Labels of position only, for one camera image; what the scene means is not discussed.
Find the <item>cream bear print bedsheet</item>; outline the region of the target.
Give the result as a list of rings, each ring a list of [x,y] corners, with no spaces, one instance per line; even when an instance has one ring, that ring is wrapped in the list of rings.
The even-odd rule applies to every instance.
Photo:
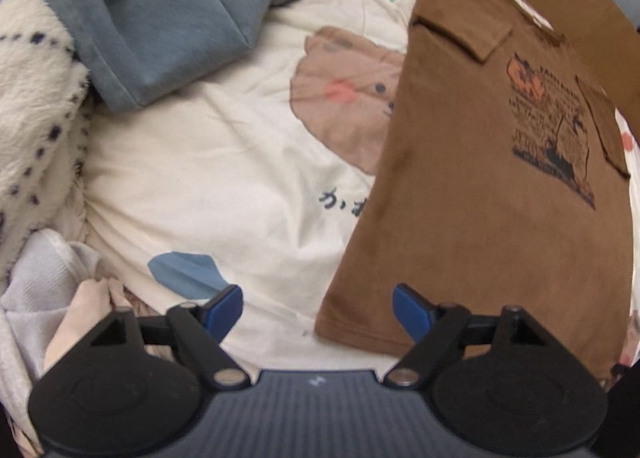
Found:
[[[244,292],[229,353],[257,368],[373,368],[398,355],[314,323],[370,195],[416,0],[301,0],[270,11],[256,49],[144,110],[103,112],[84,178],[91,244],[157,311]],[[623,352],[639,349],[638,173],[615,110],[634,238]]]

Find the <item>brown printed t-shirt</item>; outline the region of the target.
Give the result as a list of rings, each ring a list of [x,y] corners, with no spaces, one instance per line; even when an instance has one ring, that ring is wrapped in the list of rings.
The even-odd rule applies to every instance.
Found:
[[[634,238],[614,104],[515,0],[416,0],[370,195],[314,330],[410,341],[405,283],[434,303],[529,311],[598,379],[623,352]]]

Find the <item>brown cardboard sheet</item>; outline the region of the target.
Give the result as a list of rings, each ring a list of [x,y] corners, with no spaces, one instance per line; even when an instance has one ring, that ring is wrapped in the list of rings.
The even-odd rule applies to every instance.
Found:
[[[627,119],[639,114],[639,34],[614,0],[526,0],[564,34]]]

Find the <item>white pink cloth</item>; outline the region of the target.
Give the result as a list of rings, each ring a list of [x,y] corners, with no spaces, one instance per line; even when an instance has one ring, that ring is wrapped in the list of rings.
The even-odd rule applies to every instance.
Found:
[[[156,314],[88,245],[50,229],[29,237],[1,296],[1,413],[20,455],[42,454],[27,415],[35,382],[118,307]]]

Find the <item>white fluffy dotted blanket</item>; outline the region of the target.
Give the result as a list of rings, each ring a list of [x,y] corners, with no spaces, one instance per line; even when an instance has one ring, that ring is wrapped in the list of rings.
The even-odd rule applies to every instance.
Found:
[[[89,72],[44,0],[1,0],[1,280],[84,161]]]

